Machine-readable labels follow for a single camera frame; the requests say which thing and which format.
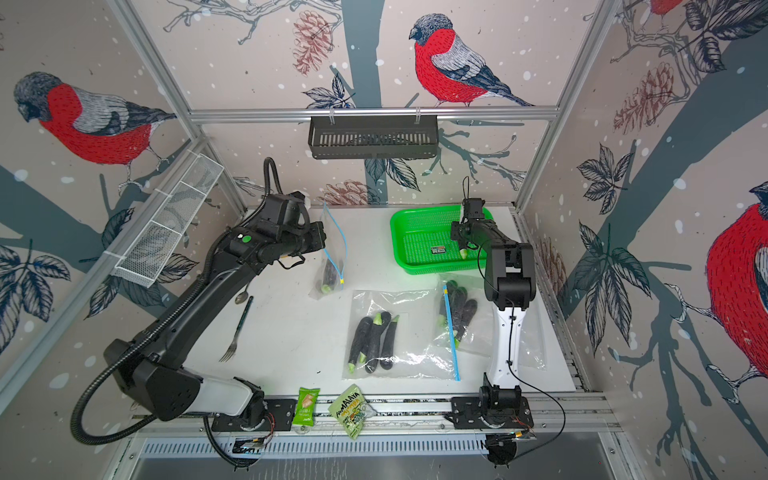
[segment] bird wing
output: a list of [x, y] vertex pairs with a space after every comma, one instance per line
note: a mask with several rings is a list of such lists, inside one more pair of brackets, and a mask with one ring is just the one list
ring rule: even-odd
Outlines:
[[485, 67], [485, 59], [456, 35], [453, 38], [453, 45], [446, 53], [432, 56], [432, 64], [452, 80], [473, 84], [471, 79]]
[[768, 311], [768, 247], [759, 249], [755, 255], [755, 277], [763, 308]]
[[124, 98], [117, 95], [94, 94], [72, 87], [80, 99], [83, 111], [74, 121], [75, 130], [97, 136], [117, 135], [128, 122], [128, 109]]

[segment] bird illustration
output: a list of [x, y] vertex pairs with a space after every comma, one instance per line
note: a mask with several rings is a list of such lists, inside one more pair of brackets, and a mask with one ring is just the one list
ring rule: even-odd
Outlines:
[[[684, 310], [717, 321], [750, 361], [750, 367], [732, 380], [716, 365], [708, 365], [733, 390], [730, 403], [740, 403], [739, 387], [747, 380], [768, 377], [768, 182], [750, 190], [760, 201], [725, 229], [707, 255], [707, 288], [711, 307], [696, 308], [677, 293]], [[676, 319], [682, 323], [685, 312]]]
[[445, 15], [424, 15], [413, 25], [408, 38], [416, 42], [416, 76], [437, 97], [436, 106], [447, 101], [469, 106], [483, 97], [503, 97], [525, 107], [532, 106], [512, 94], [488, 68], [485, 59], [460, 39]]
[[176, 114], [91, 93], [42, 71], [18, 81], [13, 96], [27, 122], [37, 118], [73, 154], [95, 164], [125, 165], [128, 177], [118, 190], [129, 184], [143, 187], [131, 179], [131, 162], [144, 150], [157, 157], [158, 170], [168, 161], [152, 150], [149, 140], [158, 125]]

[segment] green plastic basket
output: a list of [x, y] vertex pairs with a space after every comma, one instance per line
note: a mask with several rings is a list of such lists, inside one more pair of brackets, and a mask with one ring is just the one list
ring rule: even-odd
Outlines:
[[[471, 270], [478, 267], [475, 250], [467, 250], [466, 260], [451, 240], [451, 222], [459, 221], [461, 205], [401, 210], [392, 215], [392, 249], [395, 261], [407, 273], [440, 273]], [[493, 220], [487, 209], [485, 218]], [[480, 267], [485, 266], [485, 252], [480, 253]]]

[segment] wire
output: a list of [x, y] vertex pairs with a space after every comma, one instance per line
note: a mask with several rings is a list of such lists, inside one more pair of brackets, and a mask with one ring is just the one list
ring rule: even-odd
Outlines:
[[214, 433], [210, 430], [210, 423], [208, 422], [208, 415], [203, 417], [203, 425], [205, 426], [205, 435], [208, 437], [210, 446], [214, 447], [214, 451], [228, 464], [232, 465], [237, 471], [238, 468], [245, 468], [246, 470], [258, 462], [258, 458], [232, 458], [227, 454], [214, 438]]
[[[495, 291], [497, 294], [501, 295], [501, 292], [499, 292], [499, 291], [498, 291], [498, 289], [497, 289], [495, 286], [493, 286], [493, 285], [491, 284], [491, 282], [488, 282], [488, 281], [485, 279], [485, 275], [484, 275], [484, 274], [483, 274], [483, 272], [482, 272], [482, 268], [480, 268], [480, 253], [482, 253], [482, 248], [483, 248], [483, 245], [485, 245], [486, 243], [488, 243], [488, 242], [490, 242], [490, 241], [491, 241], [491, 239], [488, 239], [488, 240], [486, 240], [485, 242], [483, 242], [483, 243], [482, 243], [482, 245], [481, 245], [480, 247], [478, 247], [478, 272], [480, 272], [480, 276], [482, 277], [482, 279], [483, 279], [483, 281], [485, 282], [485, 284], [486, 284], [486, 285], [488, 285], [488, 286], [490, 286], [490, 287], [493, 289], [493, 291]], [[485, 262], [486, 262], [486, 263], [488, 262], [488, 255], [487, 255], [487, 254], [485, 255]]]
[[562, 405], [560, 405], [560, 402], [558, 402], [558, 400], [555, 397], [553, 397], [552, 395], [546, 393], [544, 390], [538, 388], [537, 386], [533, 386], [530, 383], [520, 379], [520, 377], [515, 375], [515, 372], [512, 371], [512, 331], [513, 331], [513, 329], [512, 329], [512, 325], [510, 323], [510, 326], [509, 326], [509, 351], [507, 353], [507, 368], [509, 369], [509, 372], [512, 374], [512, 376], [514, 376], [518, 380], [518, 382], [524, 383], [525, 385], [531, 387], [532, 389], [536, 389], [539, 392], [541, 392], [541, 393], [545, 394], [546, 396], [548, 396], [549, 398], [551, 398], [555, 403], [558, 404], [558, 407], [560, 407], [560, 410], [562, 410], [562, 412], [563, 412], [563, 425], [560, 427], [560, 432], [558, 432], [557, 435], [555, 435], [551, 439], [547, 440], [546, 442], [542, 443], [541, 445], [536, 445], [534, 448], [532, 448], [530, 450], [526, 450], [525, 452], [521, 453], [520, 455], [515, 456], [512, 459], [512, 460], [517, 460], [518, 458], [526, 456], [527, 454], [529, 454], [531, 452], [534, 452], [534, 451], [540, 449], [541, 447], [543, 447], [545, 445], [549, 445], [550, 443], [552, 443], [552, 442], [554, 442], [555, 440], [558, 439], [558, 437], [563, 432], [563, 430], [565, 430], [565, 409], [563, 408]]

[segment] snack bag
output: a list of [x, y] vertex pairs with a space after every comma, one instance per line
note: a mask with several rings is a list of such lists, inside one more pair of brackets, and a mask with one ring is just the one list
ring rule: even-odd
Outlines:
[[346, 434], [352, 440], [357, 439], [366, 417], [375, 414], [357, 385], [350, 386], [339, 395], [339, 398], [331, 403], [328, 411], [344, 427]]
[[293, 416], [294, 425], [314, 426], [315, 402], [320, 389], [299, 389], [299, 401], [296, 403], [296, 414]]

